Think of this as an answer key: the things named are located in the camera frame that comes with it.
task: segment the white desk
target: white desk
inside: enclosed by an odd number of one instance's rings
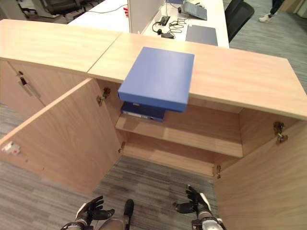
[[[90,9],[88,12],[71,21],[69,25],[79,25],[129,33],[129,19],[125,15],[123,7],[109,13],[96,13],[112,11],[124,4],[127,4],[127,0],[105,0]]]
[[[225,20],[225,13],[224,13],[224,6],[222,0],[191,0],[192,3],[201,2],[202,5],[205,6],[207,9],[207,18],[208,20],[201,20],[197,19],[195,17],[190,16],[186,20],[186,25],[184,25],[184,28],[182,28],[182,33],[175,33],[176,40],[186,40],[187,35],[187,29],[188,24],[190,25],[199,25],[199,26],[207,26],[207,27],[213,27],[216,30],[216,37],[217,37],[217,43],[220,47],[226,47],[229,48],[229,42],[228,42],[228,35],[227,35],[227,27],[226,27],[226,20]],[[167,14],[170,16],[170,19],[168,21],[172,22],[177,20],[178,18],[187,18],[186,14],[178,13],[177,9],[171,6],[170,4],[167,4]],[[162,6],[157,15],[154,17],[152,22],[148,25],[148,27],[144,30],[143,35],[147,36],[158,36],[157,33],[152,31],[152,25],[154,22],[158,22],[161,19],[162,15],[166,15],[166,6]],[[168,23],[167,26],[159,26],[155,25],[154,29],[157,31],[158,29],[162,29],[163,33],[166,33],[168,29]]]

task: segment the white sneaker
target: white sneaker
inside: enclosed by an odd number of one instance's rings
[[[266,14],[266,15],[264,15],[262,18],[259,18],[259,22],[261,22],[261,23],[268,23],[268,22],[271,20],[271,18],[269,17],[269,15],[270,15],[270,14]]]

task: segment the keyboard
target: keyboard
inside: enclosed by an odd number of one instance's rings
[[[207,10],[188,1],[183,4],[183,11],[197,18],[207,20]]]

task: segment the robotic hand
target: robotic hand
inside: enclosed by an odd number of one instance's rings
[[[103,196],[99,196],[88,203],[84,203],[78,210],[76,221],[67,223],[61,230],[85,230],[92,220],[105,220],[109,219],[115,213],[114,209],[103,209]]]
[[[187,185],[186,193],[187,203],[174,203],[174,208],[177,212],[187,214],[196,212],[197,219],[192,221],[193,230],[226,230],[221,219],[213,217],[210,204],[203,193],[198,193],[189,184]]]

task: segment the red object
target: red object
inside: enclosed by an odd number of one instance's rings
[[[129,9],[126,8],[126,7],[124,7],[124,11],[125,11],[125,15],[126,15],[126,16],[129,16]]]

